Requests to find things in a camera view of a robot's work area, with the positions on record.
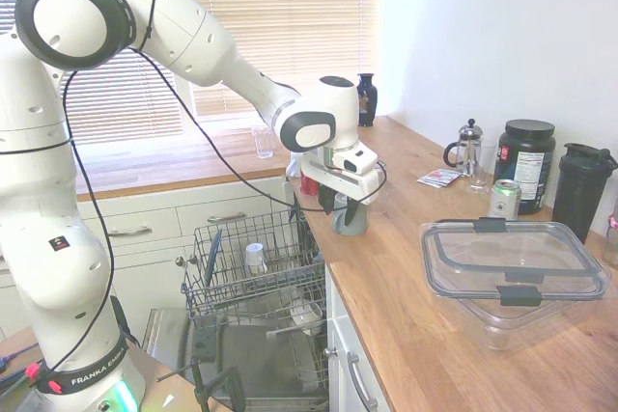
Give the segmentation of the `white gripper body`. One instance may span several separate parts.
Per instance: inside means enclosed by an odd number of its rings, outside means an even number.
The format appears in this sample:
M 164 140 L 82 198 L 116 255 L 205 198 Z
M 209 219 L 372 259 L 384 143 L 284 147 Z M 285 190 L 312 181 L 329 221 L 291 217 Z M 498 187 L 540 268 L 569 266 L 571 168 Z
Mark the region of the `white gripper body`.
M 354 174 L 337 168 L 327 168 L 312 159 L 301 161 L 301 171 L 309 179 L 315 180 L 322 189 L 368 205 L 379 195 L 386 181 L 386 169 L 382 163 L 375 165 L 366 174 Z

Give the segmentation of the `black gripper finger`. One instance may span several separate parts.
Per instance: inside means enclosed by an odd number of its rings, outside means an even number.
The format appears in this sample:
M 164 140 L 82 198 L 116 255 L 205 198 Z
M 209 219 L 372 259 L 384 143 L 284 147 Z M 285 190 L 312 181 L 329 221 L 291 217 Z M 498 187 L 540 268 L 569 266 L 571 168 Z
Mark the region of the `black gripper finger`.
M 336 191 L 326 185 L 320 185 L 318 190 L 318 202 L 323 212 L 329 215 L 334 209 Z
M 346 212 L 344 213 L 344 225 L 346 228 L 358 228 L 361 224 L 361 203 L 352 198 L 347 198 Z

